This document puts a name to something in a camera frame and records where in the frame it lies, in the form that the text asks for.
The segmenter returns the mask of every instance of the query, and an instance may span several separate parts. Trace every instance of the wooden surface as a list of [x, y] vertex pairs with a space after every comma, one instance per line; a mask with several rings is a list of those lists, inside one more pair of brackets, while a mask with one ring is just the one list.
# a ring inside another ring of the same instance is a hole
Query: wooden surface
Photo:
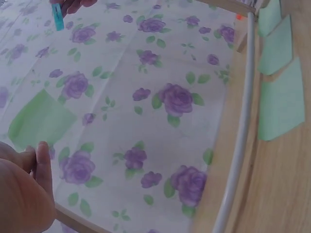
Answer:
[[[281, 0], [292, 15], [294, 56], [302, 65], [306, 122], [271, 141], [257, 140], [260, 80], [255, 75], [251, 124], [242, 174], [226, 233], [311, 232], [311, 1]], [[260, 41], [256, 38], [256, 60]], [[231, 83], [213, 164], [192, 233], [211, 233], [223, 198], [235, 145], [244, 85], [245, 51], [234, 54]]]

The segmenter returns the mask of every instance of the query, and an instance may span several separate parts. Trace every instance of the white metal rod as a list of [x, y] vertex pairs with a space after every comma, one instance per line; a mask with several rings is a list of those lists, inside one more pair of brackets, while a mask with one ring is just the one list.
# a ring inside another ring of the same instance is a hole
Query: white metal rod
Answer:
[[237, 190], [239, 176], [244, 159], [245, 144], [247, 140], [248, 126], [251, 114], [252, 90], [255, 71], [254, 14], [249, 12], [247, 20], [247, 57], [245, 68], [244, 93], [242, 99], [242, 109], [239, 121], [238, 136], [225, 188], [225, 194], [212, 233], [224, 233], [225, 231], [231, 212], [235, 192]]

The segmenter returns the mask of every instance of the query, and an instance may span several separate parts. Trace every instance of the green leaf print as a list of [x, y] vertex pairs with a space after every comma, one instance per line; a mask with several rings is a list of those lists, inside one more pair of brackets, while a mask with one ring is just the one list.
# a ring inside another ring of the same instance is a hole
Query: green leaf print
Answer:
[[177, 128], [180, 125], [180, 118], [179, 117], [167, 115], [167, 121], [174, 128]]
[[153, 18], [163, 18], [163, 14], [154, 15]]
[[73, 60], [74, 60], [75, 62], [78, 62], [78, 61], [80, 60], [80, 58], [81, 58], [81, 53], [80, 53], [80, 52], [77, 52], [77, 53], [74, 55]]
[[60, 163], [63, 159], [68, 158], [70, 155], [69, 147], [63, 148], [58, 155], [58, 163]]
[[204, 106], [204, 100], [202, 99], [202, 97], [197, 94], [197, 93], [191, 93], [192, 98], [193, 98], [193, 103], [196, 105], [200, 105], [200, 106]]
[[119, 229], [119, 225], [118, 225], [118, 223], [116, 223], [114, 226], [113, 226], [113, 230], [114, 231], [117, 231]]
[[49, 85], [50, 85], [50, 82], [49, 82], [49, 81], [45, 81], [45, 82], [44, 82], [44, 87], [45, 87], [45, 88], [47, 88]]
[[135, 176], [135, 172], [136, 172], [135, 169], [126, 169], [125, 170], [125, 178], [127, 180], [132, 179]]
[[193, 218], [195, 215], [195, 207], [188, 207], [186, 205], [182, 205], [181, 210], [183, 214], [189, 218]]
[[92, 76], [93, 77], [98, 76], [102, 72], [102, 70], [103, 70], [102, 66], [96, 67], [92, 72]]
[[164, 195], [166, 198], [171, 198], [175, 195], [175, 189], [171, 185], [170, 178], [168, 178], [164, 184]]
[[222, 38], [222, 35], [218, 32], [218, 30], [214, 31], [214, 36], [215, 36], [216, 39]]
[[110, 104], [110, 98], [109, 98], [108, 96], [106, 97], [105, 102], [106, 102], [106, 104], [108, 104], [108, 105]]
[[169, 33], [170, 31], [171, 31], [171, 29], [169, 29], [169, 28], [162, 28], [160, 33]]
[[156, 40], [156, 45], [158, 45], [162, 49], [166, 47], [165, 41], [161, 39]]
[[113, 108], [114, 106], [116, 106], [116, 102], [113, 100], [113, 101], [110, 102], [110, 107]]
[[143, 141], [139, 141], [133, 147], [137, 147], [137, 148], [143, 150], [143, 149], [145, 149], [145, 143]]
[[153, 43], [156, 40], [156, 37], [154, 35], [147, 37], [146, 42], [148, 44]]
[[77, 51], [77, 48], [72, 48], [68, 51], [67, 56], [73, 55]]
[[136, 19], [136, 24], [139, 24], [140, 22], [144, 21], [145, 20], [145, 16], [139, 16], [137, 19]]
[[111, 214], [113, 217], [119, 217], [120, 216], [118, 211], [112, 211]]
[[96, 43], [96, 40], [93, 39], [93, 38], [90, 38], [89, 40], [87, 40], [87, 41], [84, 42], [83, 44], [85, 44], [85, 45], [92, 45], [92, 44], [94, 44], [94, 43]]
[[154, 198], [151, 195], [144, 195], [144, 201], [147, 203], [147, 205], [154, 204]]
[[188, 74], [186, 74], [186, 80], [187, 82], [191, 85], [195, 82], [195, 75], [193, 72], [189, 72]]
[[206, 163], [206, 165], [211, 165], [213, 161], [213, 150], [208, 148], [204, 153], [203, 153], [203, 160]]
[[67, 76], [61, 78], [60, 80], [57, 81], [56, 83], [56, 87], [59, 88], [59, 87], [62, 87], [64, 85], [64, 82], [66, 80]]
[[208, 75], [208, 74], [201, 74], [199, 76], [198, 83], [200, 83], [200, 84], [207, 83], [209, 80], [210, 80], [210, 75]]
[[94, 143], [92, 143], [92, 142], [84, 143], [84, 144], [82, 144], [80, 150], [91, 153], [94, 150]]
[[134, 107], [134, 111], [135, 111], [135, 113], [137, 113], [138, 115], [141, 115], [141, 114], [142, 114], [142, 107], [135, 106], [135, 107]]
[[85, 215], [86, 217], [92, 216], [91, 207], [85, 199], [82, 199], [80, 202], [80, 210], [81, 210], [82, 214]]
[[71, 193], [68, 197], [68, 205], [69, 206], [74, 206], [78, 203], [79, 200], [79, 194], [76, 193]]
[[131, 218], [128, 215], [123, 215], [123, 216], [121, 216], [121, 218], [123, 221], [131, 221]]
[[159, 109], [161, 106], [162, 106], [162, 102], [159, 98], [159, 94], [155, 94], [153, 97], [152, 97], [152, 107], [153, 109]]
[[85, 95], [87, 96], [87, 97], [90, 97], [90, 98], [92, 98], [93, 97], [93, 95], [94, 95], [94, 87], [93, 87], [93, 85], [91, 85], [91, 84], [89, 84], [88, 86], [87, 86], [87, 89], [86, 89], [86, 91], [85, 91]]
[[89, 181], [87, 181], [85, 183], [85, 186], [87, 188], [95, 188], [98, 187], [99, 185], [101, 185], [103, 182], [103, 180], [97, 176], [92, 176], [91, 179]]

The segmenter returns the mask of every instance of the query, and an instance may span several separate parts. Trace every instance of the light green paper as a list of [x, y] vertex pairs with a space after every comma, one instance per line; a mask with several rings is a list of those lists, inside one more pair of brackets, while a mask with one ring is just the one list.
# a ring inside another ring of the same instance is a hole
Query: light green paper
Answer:
[[261, 84], [258, 137], [270, 141], [304, 121], [302, 74], [296, 58], [277, 80]]
[[291, 16], [286, 16], [278, 27], [264, 39], [258, 70], [272, 75], [293, 58]]
[[75, 121], [76, 116], [43, 89], [12, 120], [8, 137], [18, 150], [39, 141], [53, 145]]
[[258, 34], [267, 36], [279, 22], [281, 17], [281, 5], [279, 0], [270, 0], [265, 8], [259, 10]]

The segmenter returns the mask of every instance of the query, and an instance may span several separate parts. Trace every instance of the floral fabric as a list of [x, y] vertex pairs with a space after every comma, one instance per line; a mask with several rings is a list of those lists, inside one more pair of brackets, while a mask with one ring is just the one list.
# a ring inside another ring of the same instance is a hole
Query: floral fabric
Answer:
[[[48, 0], [0, 7], [0, 140], [23, 149], [12, 119], [45, 89], [76, 116], [65, 134], [44, 113], [32, 122], [48, 129], [55, 200], [114, 233], [188, 233], [212, 188], [235, 16], [192, 0], [99, 0], [57, 32], [51, 11]], [[47, 232], [75, 231], [55, 221]]]

